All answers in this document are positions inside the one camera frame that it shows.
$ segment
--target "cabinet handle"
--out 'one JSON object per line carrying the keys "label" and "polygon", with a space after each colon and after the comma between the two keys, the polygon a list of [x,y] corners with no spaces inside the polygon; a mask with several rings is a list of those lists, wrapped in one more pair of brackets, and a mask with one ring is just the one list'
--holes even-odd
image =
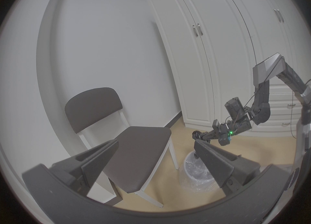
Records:
{"label": "cabinet handle", "polygon": [[278,20],[281,22],[281,18],[280,18],[280,16],[279,16],[278,12],[276,11],[276,9],[274,10],[274,12],[275,12],[275,14],[276,14]]}
{"label": "cabinet handle", "polygon": [[282,14],[281,14],[281,11],[279,11],[279,10],[277,10],[277,11],[278,11],[278,13],[279,13],[279,15],[280,15],[280,17],[282,19],[282,22],[284,22],[284,18],[283,18]]}
{"label": "cabinet handle", "polygon": [[197,32],[196,32],[196,29],[195,29],[195,26],[193,25],[192,27],[193,27],[193,31],[194,31],[196,37],[198,37]]}
{"label": "cabinet handle", "polygon": [[199,33],[200,33],[201,35],[203,35],[203,32],[202,32],[202,30],[201,30],[200,24],[197,24],[197,28],[198,28],[198,30],[199,30]]}

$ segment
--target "cabinet door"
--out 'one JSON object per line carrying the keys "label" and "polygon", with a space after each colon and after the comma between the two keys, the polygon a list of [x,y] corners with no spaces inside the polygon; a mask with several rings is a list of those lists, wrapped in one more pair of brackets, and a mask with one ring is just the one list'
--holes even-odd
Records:
{"label": "cabinet door", "polygon": [[294,58],[294,69],[301,79],[311,79],[311,35],[293,0],[272,0],[277,4],[284,18],[286,34],[290,39],[290,47]]}
{"label": "cabinet door", "polygon": [[185,123],[211,126],[212,80],[203,43],[183,0],[149,0],[172,68]]}
{"label": "cabinet door", "polygon": [[256,65],[251,38],[232,0],[184,0],[201,38],[212,75],[215,117],[224,122],[229,115],[225,103],[239,97],[245,104],[254,93]]}
{"label": "cabinet door", "polygon": [[[239,8],[256,55],[256,63],[280,53],[284,56],[290,66],[293,65],[291,53],[288,49],[288,40],[284,36],[284,29],[279,22],[274,9],[271,8],[269,0],[234,0]],[[288,86],[284,85],[278,78],[270,80],[270,93],[291,93]]]}

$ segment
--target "plastic bag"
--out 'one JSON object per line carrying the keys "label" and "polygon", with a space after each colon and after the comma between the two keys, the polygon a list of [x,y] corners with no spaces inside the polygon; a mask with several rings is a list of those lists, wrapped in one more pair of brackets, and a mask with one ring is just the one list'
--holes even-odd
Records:
{"label": "plastic bag", "polygon": [[219,188],[215,179],[200,158],[194,157],[195,151],[190,152],[179,169],[179,183],[183,189],[193,192],[208,192]]}

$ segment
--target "beige floor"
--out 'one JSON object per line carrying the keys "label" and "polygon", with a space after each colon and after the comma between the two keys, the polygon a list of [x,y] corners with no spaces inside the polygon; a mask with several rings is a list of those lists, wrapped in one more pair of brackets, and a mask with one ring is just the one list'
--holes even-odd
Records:
{"label": "beige floor", "polygon": [[[172,140],[178,164],[181,166],[186,155],[193,151],[193,129],[186,128],[181,117],[171,128]],[[217,140],[211,144],[220,147]],[[262,166],[273,164],[291,164],[294,161],[296,140],[293,137],[259,138],[234,136],[231,144],[224,150],[259,162]],[[184,190],[179,184],[179,171],[175,169],[169,151],[166,152],[158,170],[145,192],[164,204],[159,208],[138,195],[127,194],[118,188],[123,201],[116,207],[143,212],[170,212],[202,206],[225,197],[221,189],[207,193],[194,193]]]}

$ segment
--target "chair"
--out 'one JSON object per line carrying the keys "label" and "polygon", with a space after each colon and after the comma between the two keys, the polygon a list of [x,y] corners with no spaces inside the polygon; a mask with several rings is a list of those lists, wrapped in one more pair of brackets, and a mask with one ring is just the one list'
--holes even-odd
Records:
{"label": "chair", "polygon": [[116,137],[119,149],[103,172],[127,193],[135,193],[156,206],[163,207],[144,190],[169,149],[178,170],[171,130],[166,127],[130,126],[122,112],[122,103],[112,88],[95,88],[82,92],[68,101],[65,113],[70,125],[88,149],[92,147],[81,133],[82,130],[119,112],[126,129]]}

